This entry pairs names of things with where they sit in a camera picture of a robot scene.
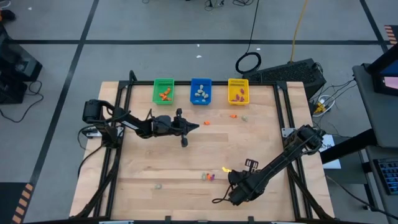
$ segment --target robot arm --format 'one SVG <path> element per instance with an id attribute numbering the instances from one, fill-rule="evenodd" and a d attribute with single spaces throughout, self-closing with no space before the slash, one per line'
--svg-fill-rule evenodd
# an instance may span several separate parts
<path id="1" fill-rule="evenodd" d="M 112 118 L 104 118 L 104 107 L 108 112 L 111 111 Z M 119 122 L 135 130 L 136 134 L 143 139 L 169 135 L 181 136 L 181 145 L 182 147 L 186 147 L 188 145 L 186 135 L 198 128 L 199 125 L 189 123 L 183 118 L 180 108 L 177 109 L 175 114 L 176 116 L 172 121 L 171 117 L 167 115 L 154 117 L 152 116 L 152 110 L 150 110 L 147 119 L 141 121 L 130 115 L 129 111 L 124 111 L 122 108 L 115 108 L 107 101 L 89 100 L 85 103 L 82 119 L 87 124 L 94 125 L 101 133 L 103 142 L 110 147 L 115 147 L 118 144 L 118 129 L 109 125 L 109 122 L 112 121 Z"/>

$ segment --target white label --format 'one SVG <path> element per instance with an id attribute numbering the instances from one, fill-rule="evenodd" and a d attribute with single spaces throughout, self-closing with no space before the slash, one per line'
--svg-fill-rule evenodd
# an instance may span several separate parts
<path id="1" fill-rule="evenodd" d="M 129 127 L 129 128 L 132 128 L 132 129 L 134 129 L 134 130 L 137 130 L 137 129 L 138 129 L 137 127 L 135 127 L 134 125 L 128 123 L 127 121 L 122 121 L 122 124 L 126 125 L 126 126 Z"/>

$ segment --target wooden tabletop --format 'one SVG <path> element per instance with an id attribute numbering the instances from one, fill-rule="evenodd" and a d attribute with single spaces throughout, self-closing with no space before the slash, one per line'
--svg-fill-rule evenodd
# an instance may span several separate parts
<path id="1" fill-rule="evenodd" d="M 103 82 L 99 99 L 114 104 L 117 86 L 117 82 Z M 303 84 L 288 83 L 288 88 L 296 127 L 312 124 Z M 244 166 L 247 158 L 259 161 L 259 167 L 264 167 L 283 151 L 271 86 L 250 86 L 250 104 L 246 106 L 228 104 L 227 86 L 213 86 L 208 106 L 190 103 L 190 86 L 175 86 L 173 105 L 155 105 L 152 91 L 150 85 L 133 86 L 131 114 L 145 119 L 152 108 L 154 116 L 173 117 L 176 109 L 182 108 L 182 116 L 200 127 L 188 134 L 186 148 L 181 147 L 180 137 L 141 139 L 133 130 L 126 130 L 112 219 L 164 220 L 171 215 L 172 220 L 246 221 L 248 216 L 254 216 L 256 221 L 294 220 L 286 170 L 272 178 L 264 194 L 252 202 L 240 206 L 211 202 L 213 198 L 223 197 L 229 186 L 228 173 L 222 167 L 247 169 Z M 284 120 L 287 124 L 285 110 Z M 89 140 L 85 156 L 99 145 L 99 138 Z M 70 215 L 76 215 L 98 188 L 104 152 L 99 151 L 85 162 Z M 309 191 L 334 216 L 319 154 L 303 156 L 302 160 Z M 215 174 L 215 180 L 203 181 L 204 172 Z M 162 184 L 162 188 L 155 189 L 156 184 Z M 297 192 L 304 217 L 302 194 Z M 101 214 L 108 193 L 103 197 Z"/>

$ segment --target computer monitor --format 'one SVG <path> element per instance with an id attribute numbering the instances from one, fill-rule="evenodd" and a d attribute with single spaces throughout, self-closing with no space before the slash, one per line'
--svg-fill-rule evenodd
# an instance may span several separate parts
<path id="1" fill-rule="evenodd" d="M 366 70 L 372 75 L 375 92 L 398 96 L 397 44 L 370 64 Z"/>

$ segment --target black floor stripe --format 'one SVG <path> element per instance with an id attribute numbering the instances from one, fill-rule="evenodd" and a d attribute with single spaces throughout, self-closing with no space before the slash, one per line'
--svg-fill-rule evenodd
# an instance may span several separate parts
<path id="1" fill-rule="evenodd" d="M 15 44 L 79 44 L 80 40 L 13 40 Z M 84 40 L 96 45 L 248 44 L 249 40 Z M 291 45 L 292 40 L 252 40 L 252 44 Z M 296 40 L 296 45 L 381 45 L 378 40 Z"/>
<path id="2" fill-rule="evenodd" d="M 61 115 L 63 104 L 64 104 L 65 99 L 67 97 L 68 90 L 69 90 L 70 84 L 72 82 L 73 75 L 75 74 L 76 66 L 77 66 L 77 63 L 79 61 L 81 51 L 83 50 L 84 40 L 87 38 L 88 30 L 90 29 L 91 22 L 93 21 L 93 18 L 94 18 L 94 13 L 96 11 L 96 8 L 97 8 L 97 5 L 98 5 L 98 1 L 99 0 L 94 0 L 93 1 L 93 5 L 91 7 L 90 13 L 88 14 L 86 25 L 85 25 L 85 27 L 83 29 L 83 33 L 81 34 L 80 41 L 79 41 L 79 44 L 77 46 L 75 55 L 73 56 L 73 60 L 72 60 L 72 63 L 70 65 L 68 75 L 67 75 L 67 77 L 65 79 L 65 83 L 63 84 L 62 91 L 61 91 L 60 97 L 58 99 L 57 106 L 55 107 L 55 111 L 54 111 L 54 114 L 53 114 L 52 119 L 51 119 L 50 127 L 47 130 L 47 134 L 45 135 L 45 139 L 44 139 L 42 148 L 40 150 L 39 158 L 37 159 L 37 162 L 36 162 L 36 165 L 34 167 L 32 176 L 30 177 L 30 182 L 34 186 L 36 186 L 36 183 L 37 183 L 37 181 L 38 181 L 38 179 L 40 177 L 40 173 L 42 171 L 45 158 L 46 158 L 47 153 L 49 151 L 50 144 L 51 144 L 54 132 L 55 132 L 55 128 L 57 127 L 57 123 L 58 123 L 58 120 L 59 120 L 60 115 Z"/>
<path id="3" fill-rule="evenodd" d="M 360 0 L 360 2 L 361 2 L 363 10 L 365 11 L 366 17 L 368 18 L 369 23 L 371 24 L 373 32 L 376 35 L 377 40 L 380 43 L 381 49 L 383 50 L 383 52 L 387 52 L 388 51 L 387 45 L 386 45 L 386 43 L 385 43 L 385 41 L 383 39 L 383 36 L 380 33 L 379 28 L 376 25 L 376 21 L 374 21 L 374 18 L 373 18 L 372 14 L 371 14 L 371 11 L 369 10 L 368 5 L 366 4 L 366 1 L 365 0 Z"/>

